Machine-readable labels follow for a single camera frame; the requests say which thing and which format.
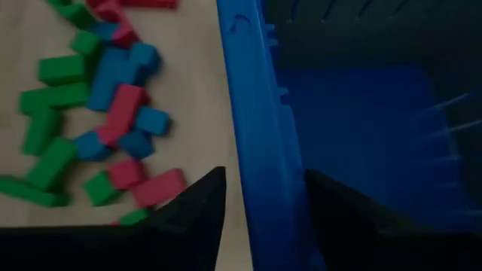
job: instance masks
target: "pile of blocks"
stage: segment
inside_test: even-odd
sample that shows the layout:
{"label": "pile of blocks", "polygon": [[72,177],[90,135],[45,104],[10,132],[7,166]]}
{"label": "pile of blocks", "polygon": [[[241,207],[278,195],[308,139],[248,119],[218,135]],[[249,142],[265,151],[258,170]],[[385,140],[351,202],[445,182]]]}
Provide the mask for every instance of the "pile of blocks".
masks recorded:
{"label": "pile of blocks", "polygon": [[[138,209],[113,224],[134,224],[148,216],[147,208],[175,198],[186,181],[180,169],[148,177],[142,164],[154,153],[151,137],[165,135],[169,126],[169,115],[149,106],[143,88],[163,60],[154,46],[139,40],[122,6],[176,8],[177,0],[86,0],[87,6],[46,1],[79,28],[70,44],[76,54],[41,59],[38,80],[46,87],[21,93],[19,111],[30,118],[22,150],[38,161],[25,178],[0,175],[0,193],[46,207],[67,206],[69,167],[103,161],[122,149],[130,158],[99,172],[84,190],[93,206],[113,203],[130,191]],[[61,137],[62,110],[83,105],[106,112],[105,123],[73,140]]]}

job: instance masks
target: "black object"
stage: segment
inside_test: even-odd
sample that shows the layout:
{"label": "black object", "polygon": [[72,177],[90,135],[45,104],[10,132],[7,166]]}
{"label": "black object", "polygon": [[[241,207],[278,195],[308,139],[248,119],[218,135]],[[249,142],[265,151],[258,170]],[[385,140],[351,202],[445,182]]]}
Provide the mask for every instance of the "black object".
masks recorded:
{"label": "black object", "polygon": [[225,198],[224,167],[216,167],[133,226],[2,229],[0,259],[6,269],[211,271],[218,256]]}
{"label": "black object", "polygon": [[479,236],[434,232],[316,170],[305,181],[327,271],[482,269]]}

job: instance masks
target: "table surface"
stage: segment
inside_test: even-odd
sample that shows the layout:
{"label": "table surface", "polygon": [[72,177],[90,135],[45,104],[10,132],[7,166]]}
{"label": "table surface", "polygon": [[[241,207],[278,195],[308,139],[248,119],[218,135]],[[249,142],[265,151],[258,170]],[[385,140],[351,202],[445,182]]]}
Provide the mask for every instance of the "table surface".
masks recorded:
{"label": "table surface", "polygon": [[[185,171],[192,183],[215,166],[227,167],[226,219],[217,270],[251,270],[246,217],[239,182],[230,98],[215,0],[181,0],[177,11],[126,10],[144,42],[164,58],[163,71],[146,90],[152,105],[167,111],[169,135],[156,138],[156,153],[145,164],[150,175],[171,168]],[[0,174],[22,177],[35,157],[21,154],[28,118],[17,112],[21,91],[43,87],[36,79],[41,58],[73,54],[75,28],[44,0],[0,0]],[[105,120],[86,108],[64,111],[63,136],[74,138]],[[73,196],[69,207],[46,209],[0,194],[0,227],[108,224],[134,209],[132,197],[105,207],[92,207],[82,184],[107,165],[126,157],[116,153],[104,163],[81,163],[67,178]]]}

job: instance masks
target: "blue container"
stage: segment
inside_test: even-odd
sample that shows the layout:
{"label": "blue container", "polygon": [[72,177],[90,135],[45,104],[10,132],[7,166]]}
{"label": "blue container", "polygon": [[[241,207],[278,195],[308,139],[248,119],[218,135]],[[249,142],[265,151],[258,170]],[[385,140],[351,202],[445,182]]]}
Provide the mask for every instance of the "blue container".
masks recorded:
{"label": "blue container", "polygon": [[482,232],[482,2],[218,0],[255,270],[323,269],[304,169]]}

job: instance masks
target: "blue plastic bin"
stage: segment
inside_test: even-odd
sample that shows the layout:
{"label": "blue plastic bin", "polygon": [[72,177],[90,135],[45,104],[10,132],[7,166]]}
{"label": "blue plastic bin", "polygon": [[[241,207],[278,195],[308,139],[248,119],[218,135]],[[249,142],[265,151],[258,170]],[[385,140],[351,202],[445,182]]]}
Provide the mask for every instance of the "blue plastic bin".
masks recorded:
{"label": "blue plastic bin", "polygon": [[323,269],[306,168],[424,227],[482,232],[481,11],[218,0],[255,270]]}

